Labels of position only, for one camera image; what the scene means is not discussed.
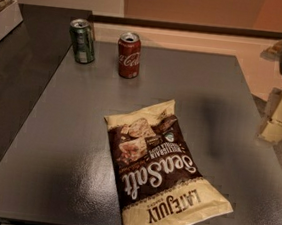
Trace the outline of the brown Late July chip bag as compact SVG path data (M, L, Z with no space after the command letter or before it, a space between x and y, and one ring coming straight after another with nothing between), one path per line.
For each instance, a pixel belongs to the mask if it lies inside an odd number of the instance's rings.
M232 212L198 171L174 100L105 117L123 225L194 225Z

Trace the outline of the red Coca-Cola can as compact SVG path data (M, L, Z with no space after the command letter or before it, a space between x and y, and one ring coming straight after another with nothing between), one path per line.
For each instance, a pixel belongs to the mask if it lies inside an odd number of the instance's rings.
M118 73L124 78L135 78L140 70L140 37L135 32L123 33L118 40Z

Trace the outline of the green soda can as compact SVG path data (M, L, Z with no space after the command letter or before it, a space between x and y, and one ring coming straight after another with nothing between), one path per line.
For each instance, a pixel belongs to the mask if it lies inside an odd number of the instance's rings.
M74 19L70 23L72 49L77 63L88 64L95 58L93 31L89 22L85 19Z

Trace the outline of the white box at left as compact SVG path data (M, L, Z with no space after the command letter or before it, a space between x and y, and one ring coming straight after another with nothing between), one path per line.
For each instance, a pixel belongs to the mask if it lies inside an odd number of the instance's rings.
M21 22L23 22L23 17L19 8L19 3L17 0L14 0L0 12L0 41Z

